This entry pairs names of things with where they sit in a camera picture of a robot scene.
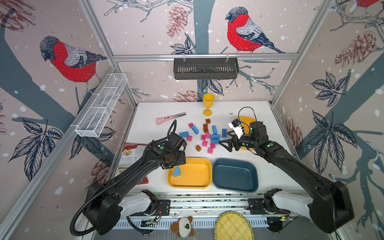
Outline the blue lego brick slanted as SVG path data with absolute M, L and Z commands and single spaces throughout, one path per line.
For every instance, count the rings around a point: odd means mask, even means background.
M 177 178 L 177 177 L 180 177 L 180 176 L 181 176 L 181 171 L 180 171 L 179 166 L 174 167 L 174 171 L 173 171 L 172 176 L 173 176 L 174 178 Z

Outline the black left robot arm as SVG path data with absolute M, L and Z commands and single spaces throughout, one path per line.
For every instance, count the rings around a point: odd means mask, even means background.
M 187 142 L 176 133 L 170 133 L 157 141 L 149 143 L 133 165 L 123 173 L 105 182 L 94 183 L 89 187 L 85 203 L 75 213 L 70 223 L 70 233 L 79 237 L 97 231 L 99 235 L 109 232 L 122 216 L 123 207 L 119 204 L 127 193 L 144 177 L 159 167 L 170 169 L 186 163 Z M 83 214 L 92 228 L 78 231 L 76 221 Z

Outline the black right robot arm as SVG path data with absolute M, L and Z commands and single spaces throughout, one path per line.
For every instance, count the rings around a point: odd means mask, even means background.
M 231 138 L 220 141 L 221 146 L 229 152 L 246 148 L 284 171 L 309 194 L 303 197 L 274 188 L 264 194 L 264 209 L 268 213 L 282 210 L 297 213 L 312 220 L 320 230 L 328 234 L 354 219 L 347 186 L 340 181 L 332 182 L 310 170 L 280 144 L 270 141 L 263 122 L 250 123 L 247 135 L 238 119 L 229 123 L 229 128 Z

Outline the blue lego brick long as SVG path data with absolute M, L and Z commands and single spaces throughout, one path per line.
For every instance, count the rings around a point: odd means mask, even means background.
M 196 135 L 199 134 L 199 130 L 198 130 L 198 128 L 197 128 L 196 126 L 192 126 L 192 130 L 193 130 L 193 132 L 194 132 Z

